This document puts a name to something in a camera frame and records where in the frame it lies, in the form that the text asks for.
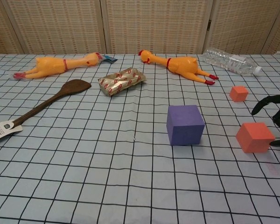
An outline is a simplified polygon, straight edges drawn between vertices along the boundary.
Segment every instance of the foil package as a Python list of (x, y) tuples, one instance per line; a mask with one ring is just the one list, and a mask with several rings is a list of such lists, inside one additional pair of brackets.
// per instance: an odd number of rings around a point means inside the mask
[(103, 93), (110, 97), (145, 80), (145, 75), (137, 69), (128, 68), (119, 73), (100, 78), (98, 79), (98, 83)]

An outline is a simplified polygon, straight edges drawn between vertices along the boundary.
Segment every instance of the grid tablecloth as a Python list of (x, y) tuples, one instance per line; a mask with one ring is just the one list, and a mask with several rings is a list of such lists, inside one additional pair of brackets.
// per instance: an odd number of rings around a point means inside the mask
[[(92, 84), (0, 140), (0, 223), (280, 224), (280, 148), (245, 154), (235, 138), (244, 122), (265, 122), (280, 138), (270, 118), (280, 105), (250, 115), (257, 101), (280, 94), (280, 55), (248, 56), (263, 68), (258, 78), (189, 55), (219, 76), (213, 86), (136, 55), (111, 56), (118, 61), (18, 81), (10, 75), (31, 69), (35, 55), (0, 55), (0, 122), (23, 115), (71, 79)], [(112, 98), (100, 91), (98, 78), (129, 67), (147, 81)], [(245, 102), (229, 98), (235, 85), (248, 88)], [(169, 145), (168, 105), (198, 105), (206, 123), (199, 145)]]

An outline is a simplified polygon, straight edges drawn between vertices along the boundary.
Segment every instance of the red cube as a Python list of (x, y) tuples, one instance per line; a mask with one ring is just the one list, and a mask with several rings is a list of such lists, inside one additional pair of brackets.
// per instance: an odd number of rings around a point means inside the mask
[(244, 86), (233, 86), (229, 96), (234, 102), (241, 102), (248, 96), (248, 90)]
[(264, 153), (275, 140), (265, 123), (243, 123), (236, 138), (245, 153)]

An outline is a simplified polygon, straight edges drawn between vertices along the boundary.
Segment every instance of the purple cube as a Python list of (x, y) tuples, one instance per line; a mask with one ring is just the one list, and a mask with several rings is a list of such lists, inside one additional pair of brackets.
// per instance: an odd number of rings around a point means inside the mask
[(199, 144), (204, 126), (204, 120), (196, 105), (169, 106), (167, 131), (170, 145)]

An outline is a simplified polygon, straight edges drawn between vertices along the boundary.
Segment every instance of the yellow rubber chicken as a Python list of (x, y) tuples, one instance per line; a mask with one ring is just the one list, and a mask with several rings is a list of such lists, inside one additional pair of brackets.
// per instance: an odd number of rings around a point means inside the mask
[(219, 79), (217, 76), (198, 69), (197, 59), (193, 57), (162, 58), (153, 55), (148, 50), (140, 51), (139, 56), (141, 56), (141, 60), (144, 63), (150, 64), (151, 62), (154, 62), (162, 64), (166, 66), (170, 72), (179, 74), (189, 80), (205, 83), (207, 85), (213, 85), (215, 82), (200, 78), (197, 76), (197, 74), (209, 77), (214, 80)]
[(91, 53), (80, 59), (37, 57), (36, 67), (34, 69), (22, 73), (15, 73), (14, 78), (23, 79), (52, 76), (78, 67), (94, 66), (98, 64), (102, 59), (103, 58), (99, 53)]

